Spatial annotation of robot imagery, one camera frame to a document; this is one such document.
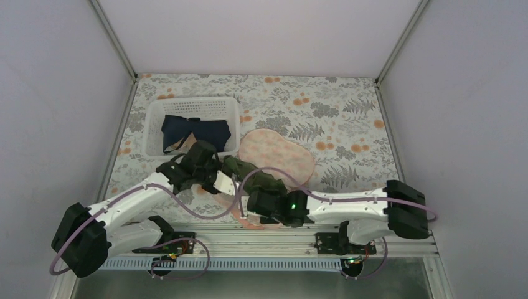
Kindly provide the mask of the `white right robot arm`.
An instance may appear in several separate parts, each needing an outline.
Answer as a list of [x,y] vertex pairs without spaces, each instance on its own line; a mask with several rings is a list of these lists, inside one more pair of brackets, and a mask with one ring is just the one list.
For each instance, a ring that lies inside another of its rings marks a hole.
[[429,236],[425,196],[398,181],[385,187],[353,193],[302,190],[285,195],[253,191],[242,200],[243,210],[287,227],[309,224],[343,224],[339,249],[351,254],[373,239],[396,235],[421,240]]

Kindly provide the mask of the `pink floral mesh laundry bag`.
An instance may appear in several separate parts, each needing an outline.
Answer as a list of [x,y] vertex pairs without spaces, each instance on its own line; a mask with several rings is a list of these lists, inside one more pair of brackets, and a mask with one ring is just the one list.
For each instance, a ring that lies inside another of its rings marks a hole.
[[296,182],[276,171],[265,172],[282,180],[289,191],[306,184],[315,169],[314,157],[306,148],[270,129],[255,129],[247,133],[241,139],[238,158],[259,168],[271,166],[285,171]]

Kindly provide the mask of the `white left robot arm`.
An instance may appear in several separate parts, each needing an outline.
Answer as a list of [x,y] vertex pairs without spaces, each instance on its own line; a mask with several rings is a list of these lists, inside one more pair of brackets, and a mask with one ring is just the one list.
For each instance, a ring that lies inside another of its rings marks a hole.
[[137,185],[91,206],[72,204],[64,213],[51,242],[56,255],[49,272],[61,275],[71,270],[78,278],[97,271],[109,258],[139,252],[185,252],[190,237],[178,237],[161,216],[129,221],[166,199],[180,202],[177,195],[200,185],[217,194],[234,195],[236,184],[221,170],[216,149],[205,141],[188,152],[161,163]]

